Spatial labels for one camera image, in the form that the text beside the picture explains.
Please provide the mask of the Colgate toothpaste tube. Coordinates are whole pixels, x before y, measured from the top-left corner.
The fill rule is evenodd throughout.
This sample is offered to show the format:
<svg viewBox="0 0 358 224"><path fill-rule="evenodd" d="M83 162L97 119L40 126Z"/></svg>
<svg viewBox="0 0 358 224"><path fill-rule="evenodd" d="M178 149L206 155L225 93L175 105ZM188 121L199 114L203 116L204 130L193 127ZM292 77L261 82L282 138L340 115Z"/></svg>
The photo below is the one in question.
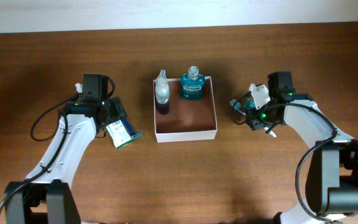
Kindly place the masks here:
<svg viewBox="0 0 358 224"><path fill-rule="evenodd" d="M255 103L252 100L247 100L243 106L245 110L252 110L255 108Z"/></svg>

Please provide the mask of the blue white toothbrush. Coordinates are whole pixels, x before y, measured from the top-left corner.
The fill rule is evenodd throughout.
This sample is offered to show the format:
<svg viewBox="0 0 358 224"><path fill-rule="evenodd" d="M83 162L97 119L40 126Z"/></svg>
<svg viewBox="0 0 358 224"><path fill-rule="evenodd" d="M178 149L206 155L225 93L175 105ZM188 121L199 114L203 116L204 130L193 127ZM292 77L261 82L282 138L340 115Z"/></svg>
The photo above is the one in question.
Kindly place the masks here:
<svg viewBox="0 0 358 224"><path fill-rule="evenodd" d="M231 100L230 106L232 108L234 108L234 110L237 111L238 113L240 113L244 116L246 115L246 112L241 109L241 104L239 102L237 102L236 100ZM273 131L269 131L268 134L271 135L273 138L277 137L277 135Z"/></svg>

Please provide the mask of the blue Listerine mouthwash bottle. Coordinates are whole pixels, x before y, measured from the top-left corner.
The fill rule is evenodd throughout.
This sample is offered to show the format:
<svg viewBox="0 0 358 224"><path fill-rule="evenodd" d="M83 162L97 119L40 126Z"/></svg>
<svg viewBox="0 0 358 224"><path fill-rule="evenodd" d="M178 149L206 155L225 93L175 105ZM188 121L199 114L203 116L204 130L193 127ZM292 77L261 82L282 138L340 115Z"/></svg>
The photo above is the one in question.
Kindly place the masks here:
<svg viewBox="0 0 358 224"><path fill-rule="evenodd" d="M186 100L201 100L205 84L204 75L197 66L192 65L188 72L181 76L181 97Z"/></svg>

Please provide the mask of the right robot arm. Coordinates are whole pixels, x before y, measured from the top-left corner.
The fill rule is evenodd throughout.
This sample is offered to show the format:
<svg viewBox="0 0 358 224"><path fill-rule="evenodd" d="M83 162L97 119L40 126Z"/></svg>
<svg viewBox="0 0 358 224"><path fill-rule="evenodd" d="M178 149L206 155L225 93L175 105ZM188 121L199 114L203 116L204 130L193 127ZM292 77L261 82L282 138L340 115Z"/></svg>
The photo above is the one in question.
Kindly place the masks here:
<svg viewBox="0 0 358 224"><path fill-rule="evenodd" d="M291 127L308 146L295 171L298 203L274 223L340 223L358 214L358 140L343 132L306 93L297 93L290 72L251 84L244 105L251 130Z"/></svg>

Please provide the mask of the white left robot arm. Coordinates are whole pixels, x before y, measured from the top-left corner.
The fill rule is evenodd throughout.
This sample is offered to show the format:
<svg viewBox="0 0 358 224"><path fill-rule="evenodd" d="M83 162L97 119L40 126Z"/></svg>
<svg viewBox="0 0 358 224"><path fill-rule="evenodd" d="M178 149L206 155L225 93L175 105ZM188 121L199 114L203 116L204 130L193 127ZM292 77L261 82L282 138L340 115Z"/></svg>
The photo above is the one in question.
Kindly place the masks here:
<svg viewBox="0 0 358 224"><path fill-rule="evenodd" d="M10 182L0 204L7 223L81 223L71 186L89 144L107 126L126 117L115 84L86 74L76 93L57 104L58 124L45 154L21 182Z"/></svg>

